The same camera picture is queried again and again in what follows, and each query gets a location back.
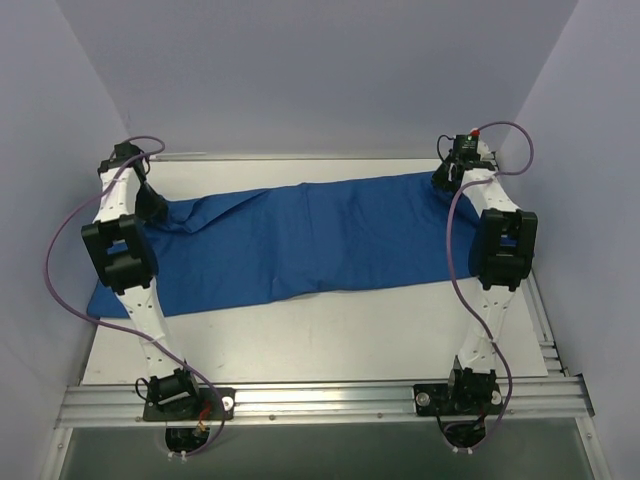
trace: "glass panel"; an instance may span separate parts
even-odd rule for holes
[[[509,420],[476,454],[454,455],[433,423],[229,427],[182,464],[164,430],[76,429],[61,478],[592,479],[575,421]]]

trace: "metal base plate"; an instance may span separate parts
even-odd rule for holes
[[[236,391],[233,388],[218,388],[220,395],[229,397],[235,402]],[[202,404],[209,402],[211,410],[209,415],[202,420],[222,420],[224,416],[225,420],[231,420],[233,418],[233,404],[228,410],[222,409],[220,400],[214,395],[208,387],[200,387],[200,398]],[[175,422],[182,420],[200,420],[200,413],[202,408],[193,408],[191,398],[184,398],[175,402],[176,405],[171,410],[163,409],[158,410],[154,405],[146,403],[144,406],[144,412],[142,414],[142,420],[145,422]]]
[[[413,387],[442,382],[395,381],[306,384],[235,384],[233,425],[424,422],[416,415]],[[507,382],[498,378],[501,391]],[[142,421],[142,402],[131,386],[69,387],[60,409],[59,428],[156,428]],[[576,418],[593,413],[580,377],[514,379],[506,418]],[[196,426],[197,420],[169,422]]]

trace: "black clamp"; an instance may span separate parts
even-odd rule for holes
[[[158,261],[135,215],[84,225],[82,240],[100,282],[118,295],[127,288],[149,288],[158,274]]]
[[[484,210],[469,252],[469,273],[482,288],[515,291],[531,272],[538,217],[533,212]]]
[[[448,383],[413,386],[416,415],[435,417],[447,441],[458,448],[471,448],[486,436],[485,419],[503,408],[496,373],[474,373],[463,369],[456,357]],[[443,417],[473,416],[471,421],[443,421]]]
[[[436,189],[456,193],[462,185],[462,177],[467,170],[474,168],[495,170],[493,162],[480,158],[478,140],[477,131],[465,135],[456,135],[449,155],[431,176],[431,184]]]
[[[98,167],[98,175],[106,173],[111,169],[120,168],[131,158],[142,155],[144,152],[131,142],[118,143],[113,146],[114,156],[111,159],[103,160]],[[144,170],[144,156],[141,156],[138,160],[135,160],[129,165],[133,168],[138,181],[140,182],[140,189],[136,195],[136,217],[143,221],[153,221],[155,223],[163,223],[167,219],[169,213],[169,207],[167,202],[161,195],[159,195],[147,182],[147,173]]]
[[[161,379],[160,382],[179,377],[184,372],[176,370],[175,373],[176,375]],[[217,388],[217,391],[220,398],[217,398],[209,387],[203,386],[195,396],[178,398],[166,405],[155,406],[147,403],[142,419],[147,422],[197,421],[195,428],[168,427],[164,436],[165,444],[170,451],[192,452],[204,446],[212,434],[212,428],[217,428],[206,426],[204,422],[233,420],[236,391],[224,387]]]
[[[207,386],[200,387],[191,372],[176,368],[173,375],[151,377],[142,419],[147,422],[180,420],[231,420],[235,405],[235,390],[218,388],[220,398]]]

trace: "metal frame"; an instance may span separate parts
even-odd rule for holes
[[[67,456],[72,428],[55,428],[51,439],[49,453],[44,461],[40,480],[58,480]]]
[[[578,431],[580,432],[582,445],[589,460],[593,478],[596,480],[611,480],[609,465],[602,451],[600,440],[598,440],[598,436],[596,435],[593,419],[591,417],[576,418],[576,424],[578,425]]]
[[[416,416],[412,386],[433,382],[225,385],[236,389],[234,419],[228,425],[432,421],[432,418]],[[506,389],[506,381],[498,383]],[[576,418],[592,413],[587,389],[579,377],[516,379],[514,383],[508,417]],[[65,395],[57,426],[157,428],[197,423],[143,422],[143,408],[131,386],[71,387]]]

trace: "black mounting bracket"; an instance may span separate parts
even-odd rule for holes
[[[456,135],[449,155],[431,176],[431,184],[436,189],[456,193],[462,185],[462,177],[467,170],[474,168],[495,170],[493,162],[480,158],[478,140],[477,131]]]
[[[497,415],[502,409],[496,372],[463,369],[457,357],[447,383],[416,384],[413,399],[419,417]]]
[[[515,291],[531,272],[538,217],[533,212],[484,210],[469,252],[469,273],[488,290]]]
[[[156,256],[135,215],[85,225],[82,240],[102,284],[119,295],[127,288],[149,288],[158,273]],[[116,251],[118,242],[124,242],[126,249]]]
[[[233,388],[224,387],[219,387],[217,390],[221,397],[230,399],[228,408],[221,408],[220,400],[209,387],[200,386],[195,395],[174,399],[164,405],[154,403],[150,398],[147,398],[142,420],[145,422],[176,422],[186,420],[222,420],[223,417],[225,420],[233,419],[236,391]],[[209,413],[204,418],[200,418],[205,405],[209,406]]]
[[[118,143],[113,146],[113,151],[113,158],[100,162],[98,175],[111,169],[120,168],[132,157],[144,153],[137,145],[131,142]],[[143,158],[141,157],[129,165],[130,168],[133,168],[140,182],[140,189],[136,194],[135,214],[141,220],[162,223],[167,219],[169,207],[167,201],[147,182],[147,172],[144,170]]]

